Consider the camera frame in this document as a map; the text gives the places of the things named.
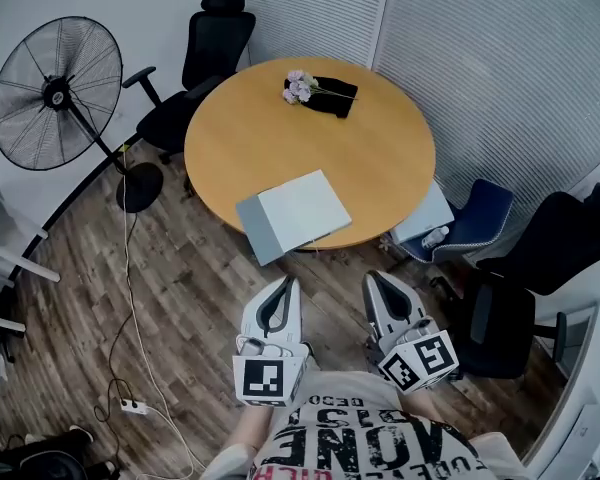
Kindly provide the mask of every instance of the round wooden table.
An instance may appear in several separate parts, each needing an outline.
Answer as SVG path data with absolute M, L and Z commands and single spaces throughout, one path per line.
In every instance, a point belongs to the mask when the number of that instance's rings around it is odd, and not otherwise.
M 285 102 L 293 69 L 357 85 L 349 116 Z M 398 87 L 366 68 L 314 57 L 264 62 L 219 85 L 191 120 L 184 159 L 198 196 L 240 231 L 236 203 L 322 169 L 352 219 L 311 245 L 322 249 L 394 227 L 422 201 L 435 169 L 431 131 Z

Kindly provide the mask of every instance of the white box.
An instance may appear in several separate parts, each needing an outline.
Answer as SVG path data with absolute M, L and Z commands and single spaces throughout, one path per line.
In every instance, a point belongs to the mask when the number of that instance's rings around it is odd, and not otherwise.
M 427 231 L 449 224 L 453 220 L 449 203 L 447 203 L 442 190 L 434 181 L 431 183 L 429 192 L 427 192 L 420 206 L 391 230 L 391 239 L 394 243 L 401 244 L 424 235 Z
M 233 356 L 236 397 L 247 405 L 288 406 L 306 364 L 305 357 Z
M 378 365 L 380 373 L 403 394 L 431 386 L 458 367 L 447 331 L 396 345 Z

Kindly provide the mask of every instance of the window blind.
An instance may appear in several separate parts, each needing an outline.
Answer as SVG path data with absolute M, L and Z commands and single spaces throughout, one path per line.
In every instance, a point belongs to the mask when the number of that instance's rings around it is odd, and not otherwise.
M 387 0 L 374 69 L 424 113 L 453 203 L 513 190 L 510 230 L 600 162 L 600 0 Z
M 323 56 L 371 67 L 385 0 L 247 0 L 252 64 Z

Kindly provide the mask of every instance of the blue chair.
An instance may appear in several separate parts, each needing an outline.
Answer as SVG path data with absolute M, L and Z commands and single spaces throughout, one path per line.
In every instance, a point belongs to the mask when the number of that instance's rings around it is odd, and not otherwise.
M 469 200 L 463 208 L 451 203 L 454 221 L 444 242 L 433 249 L 422 247 L 422 236 L 402 242 L 400 247 L 409 256 L 423 263 L 440 263 L 494 243 L 502 233 L 513 204 L 513 193 L 505 188 L 478 179 L 471 187 Z M 405 260 L 391 267 L 394 270 Z

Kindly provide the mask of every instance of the standing fan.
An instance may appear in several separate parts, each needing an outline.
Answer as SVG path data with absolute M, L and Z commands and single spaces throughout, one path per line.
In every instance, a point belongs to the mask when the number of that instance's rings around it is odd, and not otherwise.
M 122 59 L 111 33 L 70 16 L 29 34 L 0 71 L 0 151 L 23 169 L 65 165 L 94 142 L 126 177 L 116 200 L 136 213 L 160 194 L 162 172 L 150 163 L 126 169 L 102 141 L 120 95 Z

